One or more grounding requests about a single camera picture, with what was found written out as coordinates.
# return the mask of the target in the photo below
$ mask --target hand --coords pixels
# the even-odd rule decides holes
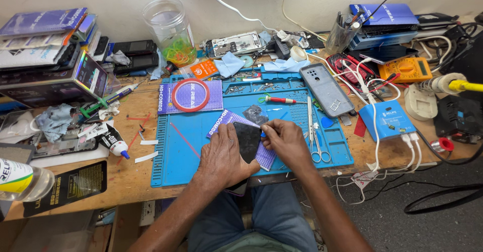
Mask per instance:
[[[261,129],[267,135],[261,138],[265,148],[275,150],[281,161],[295,174],[315,169],[302,129],[294,122],[274,119],[263,124]]]
[[[239,153],[238,137],[232,123],[220,124],[209,144],[202,147],[196,176],[221,192],[260,170],[257,160],[246,163]]]

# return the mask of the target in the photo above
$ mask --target green shirt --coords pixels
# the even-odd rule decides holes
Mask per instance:
[[[258,232],[247,234],[214,252],[301,252]]]

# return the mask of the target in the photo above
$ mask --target blue silicone repair mat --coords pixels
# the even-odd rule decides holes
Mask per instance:
[[[183,79],[183,76],[173,75],[170,78],[163,79],[163,84],[177,82],[181,79]],[[273,83],[273,88],[270,87],[259,91],[260,86],[265,83]],[[239,89],[245,88],[237,93],[227,91],[227,89],[235,86],[238,86]],[[262,81],[224,79],[223,92],[224,108],[242,117],[242,112],[255,104],[267,112],[269,119],[280,119],[283,117],[284,120],[295,122],[302,128],[304,133],[308,131],[306,104],[258,102],[259,97],[265,97],[263,94],[265,92],[273,97],[286,97],[306,102],[307,95],[311,95],[311,93],[298,73],[262,73]],[[159,152],[159,155],[154,158],[151,187],[187,184],[191,180],[198,168],[199,158],[179,133],[199,154],[202,146],[209,143],[210,140],[206,137],[206,134],[211,130],[221,113],[222,111],[215,110],[158,116],[156,139],[159,140],[159,144],[155,146],[155,150]],[[315,167],[323,168],[353,164],[354,160],[350,154],[339,121],[334,119],[334,124],[324,129],[320,124],[322,116],[325,116],[325,114],[319,111],[316,106],[312,106],[312,120],[319,123],[319,132],[322,136],[322,141],[319,141],[320,148],[322,151],[330,153],[331,160],[330,162],[315,163]],[[322,157],[324,160],[329,158],[326,153],[322,154]],[[290,169],[286,166],[283,167],[283,165],[277,157],[270,171],[260,169],[255,176],[289,172]]]

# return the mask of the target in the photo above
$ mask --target gray phone case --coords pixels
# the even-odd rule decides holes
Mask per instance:
[[[312,95],[330,118],[336,118],[355,108],[344,90],[323,64],[318,63],[302,67],[300,74]]]

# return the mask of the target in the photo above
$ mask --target yellow multimeter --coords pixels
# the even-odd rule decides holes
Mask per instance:
[[[394,81],[419,82],[433,77],[425,58],[404,58],[387,64],[378,64],[379,74],[382,79],[387,79],[391,74],[401,74]]]

